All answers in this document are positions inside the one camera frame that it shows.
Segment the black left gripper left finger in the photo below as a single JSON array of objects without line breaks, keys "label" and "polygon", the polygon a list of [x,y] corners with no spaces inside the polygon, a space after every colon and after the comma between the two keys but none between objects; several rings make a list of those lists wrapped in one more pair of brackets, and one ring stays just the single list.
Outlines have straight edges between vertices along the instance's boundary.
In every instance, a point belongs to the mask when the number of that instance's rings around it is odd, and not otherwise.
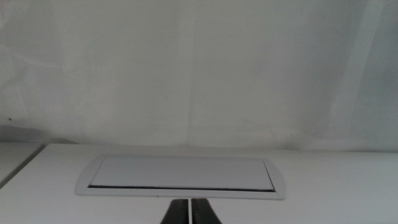
[{"label": "black left gripper left finger", "polygon": [[189,224],[188,200],[172,200],[160,224]]}]

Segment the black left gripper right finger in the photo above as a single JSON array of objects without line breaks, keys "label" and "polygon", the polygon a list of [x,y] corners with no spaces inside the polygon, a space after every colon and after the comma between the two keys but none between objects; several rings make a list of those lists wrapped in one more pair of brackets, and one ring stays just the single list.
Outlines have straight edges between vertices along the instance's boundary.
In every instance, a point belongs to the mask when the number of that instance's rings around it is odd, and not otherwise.
[{"label": "black left gripper right finger", "polygon": [[193,198],[191,203],[193,224],[221,224],[208,199]]}]

